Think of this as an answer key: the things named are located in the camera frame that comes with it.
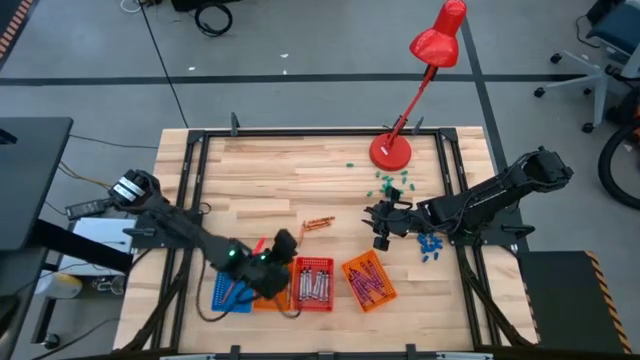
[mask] chair base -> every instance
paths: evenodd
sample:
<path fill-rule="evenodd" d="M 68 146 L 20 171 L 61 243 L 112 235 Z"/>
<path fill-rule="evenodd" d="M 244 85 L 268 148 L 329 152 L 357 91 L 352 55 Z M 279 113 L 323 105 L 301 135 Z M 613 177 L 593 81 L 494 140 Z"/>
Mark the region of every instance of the chair base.
<path fill-rule="evenodd" d="M 556 64 L 560 59 L 567 59 L 571 61 L 572 65 L 576 65 L 582 72 L 586 73 L 586 76 L 581 78 L 561 81 L 556 83 L 546 84 L 534 92 L 536 97 L 542 97 L 547 90 L 558 88 L 581 88 L 585 95 L 594 93 L 594 111 L 593 122 L 586 123 L 582 127 L 582 131 L 590 133 L 593 129 L 602 123 L 604 116 L 605 101 L 607 99 L 607 90 L 609 86 L 609 75 L 604 69 L 598 65 L 591 64 L 582 57 L 575 56 L 570 52 L 563 51 L 562 55 L 554 54 L 551 57 L 551 62 Z"/>

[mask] bicycle wheel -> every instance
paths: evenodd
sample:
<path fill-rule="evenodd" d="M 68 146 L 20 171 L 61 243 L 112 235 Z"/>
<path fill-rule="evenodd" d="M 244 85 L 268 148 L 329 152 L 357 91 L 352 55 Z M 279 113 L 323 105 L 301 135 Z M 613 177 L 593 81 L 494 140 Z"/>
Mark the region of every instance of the bicycle wheel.
<path fill-rule="evenodd" d="M 620 203 L 640 210 L 640 118 L 621 127 L 607 141 L 598 159 L 605 190 Z"/>

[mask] gray floor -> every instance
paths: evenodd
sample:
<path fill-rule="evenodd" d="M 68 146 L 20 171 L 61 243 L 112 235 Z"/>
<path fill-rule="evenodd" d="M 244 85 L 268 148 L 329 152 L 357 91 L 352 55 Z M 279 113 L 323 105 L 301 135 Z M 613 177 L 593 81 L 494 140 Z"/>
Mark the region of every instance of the gray floor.
<path fill-rule="evenodd" d="M 121 11 L 119 0 L 41 0 L 0 78 L 162 77 L 141 13 Z M 550 54 L 569 49 L 600 57 L 575 40 L 574 20 L 593 0 L 469 1 L 468 20 L 485 74 L 573 73 Z M 437 0 L 244 0 L 230 4 L 228 35 L 205 38 L 170 1 L 148 10 L 171 76 L 419 73 L 423 65 L 408 44 L 429 25 Z M 459 35 L 459 65 L 446 74 L 471 74 Z M 417 82 L 315 82 L 178 84 L 191 126 L 227 126 L 229 113 L 243 126 L 331 126 L 391 123 L 413 96 Z M 537 227 L 534 250 L 590 249 L 600 257 L 611 292 L 635 350 L 640 349 L 640 287 L 634 254 L 637 212 L 611 200 L 597 179 L 597 156 L 614 128 L 591 135 L 579 128 L 592 118 L 592 102 L 580 92 L 549 92 L 536 99 L 538 83 L 488 83 L 489 98 L 509 161 L 538 145 L 558 151 L 576 172 L 562 191 L 522 201 L 526 223 Z M 434 82 L 414 117 L 425 126 L 485 125 L 473 82 Z M 72 132 L 125 144 L 156 145 L 163 128 L 182 127 L 167 85 L 0 86 L 0 116 L 70 116 Z M 151 170 L 155 151 L 122 149 L 71 139 L 63 160 L 76 172 L 112 182 L 129 168 Z M 49 202 L 65 205 L 100 198 L 104 191 L 58 173 Z M 44 208 L 42 218 L 66 225 Z M 63 303 L 52 328 L 64 339 L 119 315 L 115 297 Z M 27 328 L 33 323 L 29 315 Z M 100 354 L 113 343 L 115 324 L 52 356 Z M 42 353 L 21 337 L 14 358 Z"/>

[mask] red tray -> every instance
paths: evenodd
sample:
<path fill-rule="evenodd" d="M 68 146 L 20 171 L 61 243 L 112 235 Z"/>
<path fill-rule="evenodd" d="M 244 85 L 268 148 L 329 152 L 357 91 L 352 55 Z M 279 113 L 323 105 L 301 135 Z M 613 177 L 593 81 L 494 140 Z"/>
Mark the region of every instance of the red tray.
<path fill-rule="evenodd" d="M 306 298 L 301 297 L 300 274 L 302 274 L 303 271 L 311 273 L 312 290 L 313 285 L 316 283 L 318 273 L 322 272 L 328 275 L 329 284 L 327 287 L 327 294 L 324 299 L 314 299 L 310 296 Z M 330 312 L 333 310 L 333 259 L 297 257 L 293 284 L 293 293 L 291 294 L 291 297 L 295 304 L 294 309 L 323 312 Z"/>
<path fill-rule="evenodd" d="M 358 300 L 358 304 L 360 304 L 360 308 L 364 312 L 369 312 L 395 299 L 397 296 L 396 290 L 384 271 L 380 259 L 378 259 L 378 255 L 373 250 L 369 250 L 357 258 L 342 264 L 342 272 L 344 272 L 353 296 Z M 350 276 L 353 278 L 353 272 L 357 272 L 358 276 L 364 279 L 364 281 L 358 282 L 357 286 L 359 286 L 360 291 L 357 291 L 354 288 L 354 283 L 349 280 Z"/>

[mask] black floor stripe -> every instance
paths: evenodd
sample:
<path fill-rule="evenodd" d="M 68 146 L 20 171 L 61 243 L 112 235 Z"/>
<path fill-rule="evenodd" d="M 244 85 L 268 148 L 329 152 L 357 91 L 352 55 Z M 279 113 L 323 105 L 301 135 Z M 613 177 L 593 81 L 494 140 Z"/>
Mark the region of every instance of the black floor stripe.
<path fill-rule="evenodd" d="M 513 75 L 491 75 L 480 74 L 480 80 L 487 82 L 557 82 L 577 79 L 584 74 L 513 74 Z"/>
<path fill-rule="evenodd" d="M 482 79 L 482 69 L 480 68 L 480 60 L 478 59 L 478 53 L 476 51 L 476 45 L 473 42 L 471 36 L 471 28 L 469 27 L 469 21 L 464 19 L 462 27 L 462 38 L 469 55 L 469 64 L 471 65 L 471 71 L 474 75 L 474 82 L 476 89 L 478 90 L 478 98 L 480 99 L 480 107 L 482 108 L 482 114 L 484 115 L 484 121 L 487 128 L 487 136 L 489 136 L 489 142 L 491 149 L 493 150 L 493 157 L 496 161 L 498 170 L 502 170 L 507 167 L 507 160 L 504 155 L 504 149 L 502 148 L 502 141 L 500 141 L 500 133 L 498 131 L 498 124 L 496 124 L 496 118 L 493 114 L 493 107 L 491 106 L 491 100 L 489 99 L 489 93 L 487 92 L 487 85 Z"/>
<path fill-rule="evenodd" d="M 434 81 L 443 82 L 555 82 L 571 80 L 579 74 L 438 74 Z M 421 81 L 422 73 L 398 74 L 308 74 L 308 75 L 229 75 L 175 76 L 173 84 L 256 84 L 316 82 L 385 82 Z M 88 86 L 88 85 L 158 85 L 167 84 L 164 76 L 95 77 L 95 78 L 0 78 L 0 86 Z"/>

